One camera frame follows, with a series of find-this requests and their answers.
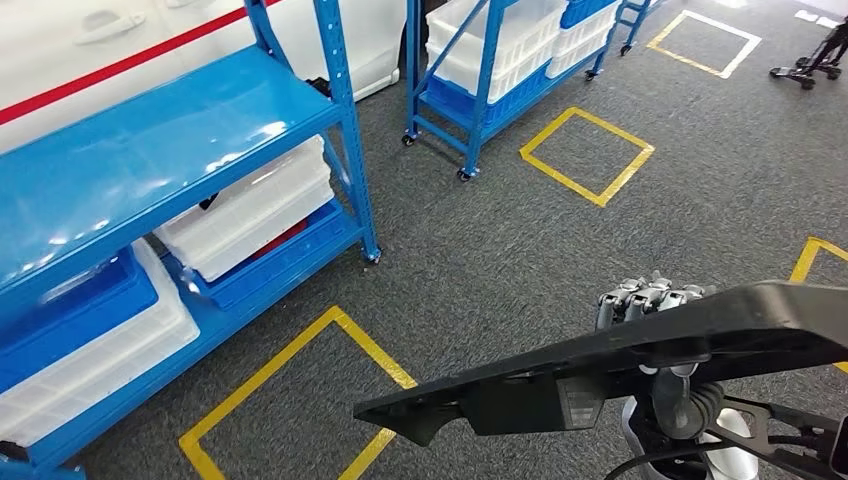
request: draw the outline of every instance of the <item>blue plastic crate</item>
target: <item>blue plastic crate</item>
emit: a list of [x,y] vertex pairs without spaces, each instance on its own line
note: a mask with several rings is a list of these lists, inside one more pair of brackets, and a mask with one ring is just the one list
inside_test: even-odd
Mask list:
[[272,279],[289,274],[292,268],[308,260],[309,254],[333,243],[339,235],[356,228],[353,219],[333,199],[307,218],[307,227],[288,241],[258,259],[247,259],[235,268],[206,282],[199,274],[187,269],[186,280],[197,287],[198,293],[209,297],[226,310],[265,286]]
[[569,0],[559,26],[571,28],[613,2],[615,0]]
[[[545,77],[545,69],[548,68],[550,60],[544,63],[538,70],[531,73],[529,77],[515,86],[500,100],[492,104],[486,104],[483,112],[483,126],[489,126],[504,116],[509,115],[515,108],[524,105],[527,97],[538,93],[542,85],[548,81]],[[471,125],[474,115],[475,97],[468,90],[459,85],[442,80],[435,75],[427,82],[427,102],[437,110],[449,111],[460,125]]]
[[29,378],[159,300],[132,248],[0,326],[0,392]]

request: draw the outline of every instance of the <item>white plastic crate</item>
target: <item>white plastic crate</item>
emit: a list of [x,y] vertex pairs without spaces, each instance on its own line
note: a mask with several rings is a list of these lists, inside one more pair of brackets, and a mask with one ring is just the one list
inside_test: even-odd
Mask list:
[[[545,62],[550,60],[556,39],[556,35],[549,37],[535,52],[530,52],[526,58],[517,64],[506,70],[493,72],[492,81],[489,84],[488,103],[493,104],[500,100],[510,90],[529,77],[531,73],[538,70]],[[427,44],[427,54],[430,58],[436,58],[440,53],[441,50],[436,50],[429,43]],[[436,75],[441,79],[461,86],[468,90],[468,93],[471,95],[477,94],[477,82],[480,78],[479,65],[466,65],[454,61],[451,57],[447,57],[439,66]]]
[[571,47],[561,54],[555,54],[551,60],[551,64],[548,65],[548,69],[545,71],[545,76],[548,78],[556,78],[562,74],[562,72],[580,63],[581,60],[591,55],[595,50],[603,47],[607,42],[607,34],[609,33],[610,28],[612,28],[612,25],[606,29],[598,31],[595,35],[589,37],[580,45]]
[[615,24],[615,14],[618,12],[621,1],[607,5],[571,28],[560,29],[559,37],[554,43],[554,56],[566,53],[569,49],[594,38],[598,32],[608,32]]
[[[476,3],[477,0],[452,0],[427,14],[429,49],[444,50]],[[519,0],[507,7],[492,64],[493,77],[503,76],[503,72],[514,69],[545,46],[559,31],[559,21],[567,6],[566,0]],[[487,4],[448,52],[446,60],[474,69],[479,74],[488,12]],[[437,56],[430,54],[431,65]]]
[[133,250],[159,300],[0,394],[0,438],[34,444],[200,334],[150,245],[138,240]]
[[154,230],[180,262],[212,282],[333,198],[316,135]]

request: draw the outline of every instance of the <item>blue shelving unit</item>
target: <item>blue shelving unit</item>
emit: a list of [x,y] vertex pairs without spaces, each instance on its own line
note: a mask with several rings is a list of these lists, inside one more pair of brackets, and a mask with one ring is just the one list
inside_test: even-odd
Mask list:
[[[313,3],[331,98],[295,77],[264,2],[246,0],[254,46],[0,156],[0,322],[334,125],[346,161],[327,144],[328,161],[352,206],[325,205],[295,247],[256,260],[250,268],[263,282],[226,310],[178,280],[200,337],[26,449],[26,459],[0,455],[0,479],[85,478],[62,465],[322,266],[357,242],[367,260],[379,259],[338,3]],[[179,279],[176,259],[163,261]]]
[[[601,65],[604,61],[604,55],[609,48],[610,39],[613,36],[615,27],[613,27],[607,35],[605,45],[588,57],[584,58],[577,65],[566,70],[558,77],[549,79],[544,76],[544,67],[531,75],[530,78],[524,81],[521,85],[510,92],[496,106],[488,105],[486,99],[489,97],[489,86],[492,80],[492,64],[495,60],[495,51],[497,47],[497,38],[500,33],[501,23],[503,22],[504,9],[516,3],[518,0],[478,0],[474,8],[471,9],[468,18],[459,26],[457,33],[448,42],[442,54],[432,62],[432,67],[421,74],[421,20],[422,9],[421,0],[407,0],[407,28],[406,28],[406,71],[407,71],[407,117],[406,117],[406,133],[403,137],[403,142],[410,146],[420,134],[420,129],[427,130],[447,144],[459,150],[465,155],[465,164],[457,172],[457,177],[461,181],[468,181],[472,177],[477,176],[479,170],[477,162],[480,158],[480,150],[486,141],[495,136],[498,132],[506,128],[516,118],[521,116],[530,107],[541,101],[547,94],[560,85],[567,78],[577,72],[583,71],[590,62],[592,68],[585,71],[586,79],[591,80],[601,72]],[[430,83],[434,72],[442,64],[442,61],[447,57],[450,49],[454,46],[460,36],[465,32],[471,22],[474,20],[483,7],[489,3],[488,16],[486,18],[486,34],[483,41],[483,54],[480,64],[480,77],[477,83],[477,94],[473,97],[473,107],[468,108],[465,102],[444,101],[444,95],[439,95],[441,98],[434,98],[432,92],[428,92],[428,83]],[[439,86],[441,94],[444,92],[442,85]],[[426,105],[433,112],[451,123],[459,126],[467,134],[467,141],[462,141],[438,125],[434,124],[421,114],[421,106]],[[491,108],[497,108],[498,111],[492,115]]]

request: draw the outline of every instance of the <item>white car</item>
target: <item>white car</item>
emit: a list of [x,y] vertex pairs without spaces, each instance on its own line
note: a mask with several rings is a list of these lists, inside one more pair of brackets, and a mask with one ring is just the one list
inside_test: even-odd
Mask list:
[[[398,80],[402,0],[339,0],[357,99]],[[0,110],[243,6],[241,0],[0,0]],[[268,7],[295,73],[327,78],[312,0]],[[254,41],[246,18],[11,121],[0,153],[168,82]]]

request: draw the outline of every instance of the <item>black stand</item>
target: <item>black stand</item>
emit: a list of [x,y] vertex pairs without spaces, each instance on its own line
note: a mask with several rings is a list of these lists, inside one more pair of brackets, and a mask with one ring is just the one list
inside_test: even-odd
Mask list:
[[845,23],[834,28],[809,57],[801,57],[795,67],[776,67],[769,71],[773,78],[788,78],[801,84],[804,90],[812,90],[816,85],[813,72],[824,72],[828,80],[836,80],[842,74],[838,67],[842,55],[848,50],[848,17]]

